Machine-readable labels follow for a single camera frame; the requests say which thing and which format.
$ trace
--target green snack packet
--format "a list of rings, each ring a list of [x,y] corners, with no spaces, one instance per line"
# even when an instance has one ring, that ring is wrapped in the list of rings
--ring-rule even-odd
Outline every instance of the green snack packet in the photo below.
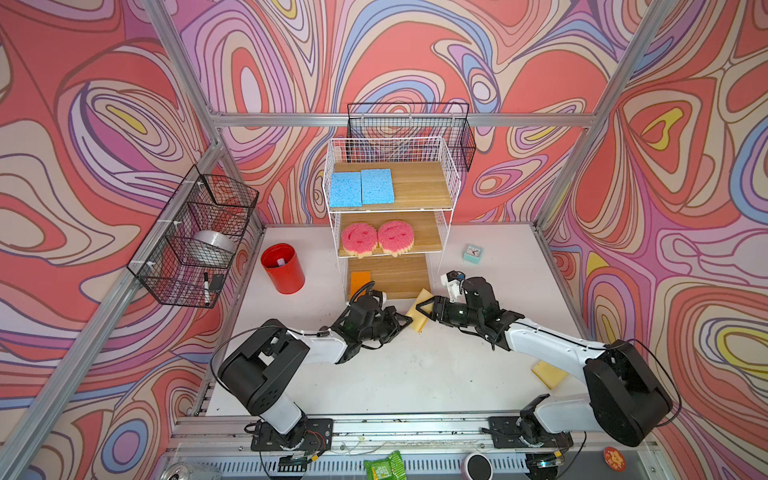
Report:
[[[392,452],[387,458],[363,462],[368,480],[406,480],[406,466],[402,463],[400,452]]]

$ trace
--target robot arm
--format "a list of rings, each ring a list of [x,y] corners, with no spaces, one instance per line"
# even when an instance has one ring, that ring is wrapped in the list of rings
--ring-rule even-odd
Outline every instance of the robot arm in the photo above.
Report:
[[[298,448],[305,439],[314,442],[306,415],[285,393],[299,366],[344,363],[361,348],[389,343],[412,322],[393,306],[382,308],[386,297],[373,286],[374,282],[367,283],[355,293],[330,328],[298,332],[271,319],[221,363],[218,379],[222,385],[251,415],[269,425],[260,425],[260,436],[285,449]],[[378,340],[379,347],[365,345],[369,340]]]
[[[482,277],[451,272],[442,283],[450,298],[435,296],[420,303],[416,307],[420,313],[447,326],[474,328],[492,347],[542,359],[587,385],[588,395],[547,395],[531,402],[521,413],[528,422],[523,428],[526,436],[534,438],[542,429],[551,434],[605,431],[624,445],[637,446],[671,410],[671,398],[630,343],[578,339],[503,310]],[[456,302],[460,294],[466,303]],[[430,303],[432,313],[427,313],[422,308]]]

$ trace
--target round container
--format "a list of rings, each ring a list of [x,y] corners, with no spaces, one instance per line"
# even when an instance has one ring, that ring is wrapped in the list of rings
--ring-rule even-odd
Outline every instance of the round container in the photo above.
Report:
[[[277,291],[284,295],[296,293],[304,286],[304,272],[301,271],[299,257],[288,243],[278,243],[264,250],[261,266]]]
[[[214,230],[200,230],[194,234],[194,239],[201,242],[219,247],[222,250],[226,250],[230,253],[235,253],[235,243],[221,232]]]
[[[210,465],[180,462],[166,468],[160,480],[221,480],[221,473]]]
[[[471,453],[462,462],[462,476],[466,480],[491,480],[493,467],[482,453]]]

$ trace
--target blue sponge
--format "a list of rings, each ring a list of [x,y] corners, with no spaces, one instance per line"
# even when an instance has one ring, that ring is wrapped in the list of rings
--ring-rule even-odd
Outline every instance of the blue sponge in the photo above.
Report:
[[[331,207],[362,207],[360,172],[339,172],[331,175]]]
[[[392,187],[392,171],[389,168],[363,170],[362,204],[394,204],[395,190]]]

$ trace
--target yellow sponge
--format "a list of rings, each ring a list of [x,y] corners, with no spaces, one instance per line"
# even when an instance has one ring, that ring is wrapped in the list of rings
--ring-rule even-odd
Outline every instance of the yellow sponge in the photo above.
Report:
[[[552,366],[544,360],[534,365],[533,368],[531,368],[531,371],[535,373],[550,390],[560,385],[560,382],[568,376],[567,372],[563,372],[558,367]]]
[[[411,328],[419,333],[422,332],[422,329],[424,328],[424,325],[426,325],[429,318],[427,318],[423,313],[417,312],[416,306],[425,300],[431,299],[432,297],[433,295],[430,292],[422,288],[422,292],[419,294],[419,296],[416,297],[416,301],[413,303],[413,306],[411,306],[411,309],[408,310],[408,313],[406,313],[407,316],[413,319]],[[425,305],[422,310],[427,313],[432,313],[432,305]]]

